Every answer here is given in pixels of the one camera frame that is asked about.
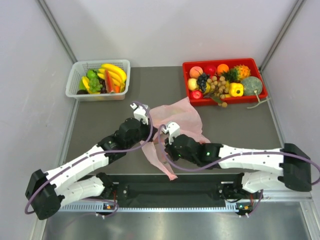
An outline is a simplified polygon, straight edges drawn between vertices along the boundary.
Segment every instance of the table surface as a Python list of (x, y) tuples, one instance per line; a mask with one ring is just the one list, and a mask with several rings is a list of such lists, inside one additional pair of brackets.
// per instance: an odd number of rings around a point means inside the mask
[[(112, 134), (126, 118), (133, 116), (132, 101), (150, 108), (170, 105), (185, 98), (183, 70), (174, 67), (134, 67), (130, 86), (124, 100), (80, 102), (75, 119), (66, 161), (82, 155), (98, 141)], [(273, 118), (267, 103), (247, 109), (253, 103), (196, 107), (202, 123), (203, 135), (212, 143), (237, 148), (273, 149), (281, 147)], [(185, 160), (177, 164), (186, 168), (196, 166)], [(142, 150), (128, 153), (116, 162), (100, 168), (107, 174), (162, 174), (151, 165)], [(238, 173), (239, 169), (212, 169), (200, 173)]]

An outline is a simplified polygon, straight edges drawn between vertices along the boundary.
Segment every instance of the pineapple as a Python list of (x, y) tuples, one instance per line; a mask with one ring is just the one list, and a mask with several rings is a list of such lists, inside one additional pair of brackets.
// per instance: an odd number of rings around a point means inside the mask
[(230, 83), (239, 83), (243, 79), (250, 77), (250, 69), (245, 65), (238, 65), (227, 72), (223, 72), (221, 75)]

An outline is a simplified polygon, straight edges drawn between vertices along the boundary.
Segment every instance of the red basket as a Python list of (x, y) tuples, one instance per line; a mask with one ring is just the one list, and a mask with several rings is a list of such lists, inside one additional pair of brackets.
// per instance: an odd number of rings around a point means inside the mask
[[(213, 65), (217, 68), (218, 65), (220, 64), (227, 64), (230, 69), (237, 65), (248, 66), (251, 71), (251, 76), (259, 78), (262, 82), (262, 92), (259, 95), (259, 98), (264, 99), (268, 96), (266, 86), (261, 78), (258, 67), (253, 58), (225, 59), (225, 60), (213, 60), (213, 61), (189, 61), (189, 62), (184, 62), (182, 64), (182, 69), (183, 69), (183, 75), (184, 75), (186, 95), (189, 97), (190, 103), (192, 106), (217, 105), (217, 103), (213, 101), (211, 98), (202, 98), (202, 99), (190, 98), (191, 91), (188, 89), (188, 79), (190, 78), (190, 75), (189, 75), (190, 69), (194, 66), (199, 66), (202, 69), (204, 69), (208, 65)], [(225, 98), (223, 101), (226, 102), (227, 104), (243, 104), (243, 103), (258, 102), (258, 99), (256, 96), (237, 96), (237, 97)]]

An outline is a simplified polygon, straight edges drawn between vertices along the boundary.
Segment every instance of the green pumpkin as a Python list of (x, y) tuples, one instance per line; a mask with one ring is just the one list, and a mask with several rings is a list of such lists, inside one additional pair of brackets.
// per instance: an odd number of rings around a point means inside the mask
[(243, 95), (244, 96), (255, 96), (255, 91), (259, 95), (262, 92), (262, 82), (259, 78), (255, 76), (246, 77), (241, 81), (243, 85)]

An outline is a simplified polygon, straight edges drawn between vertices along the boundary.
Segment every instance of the wall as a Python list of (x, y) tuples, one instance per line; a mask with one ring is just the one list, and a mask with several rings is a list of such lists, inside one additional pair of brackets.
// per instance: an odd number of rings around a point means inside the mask
[(24, 240), (30, 175), (57, 164), (73, 101), (65, 96), (72, 63), (36, 1), (0, 3), (0, 239)]
[[(263, 72), (286, 142), (320, 165), (320, 1), (308, 0)], [(313, 179), (319, 173), (312, 169)], [(320, 188), (312, 196), (320, 213)]]
[(78, 60), (133, 67), (254, 58), (260, 65), (294, 0), (46, 1)]

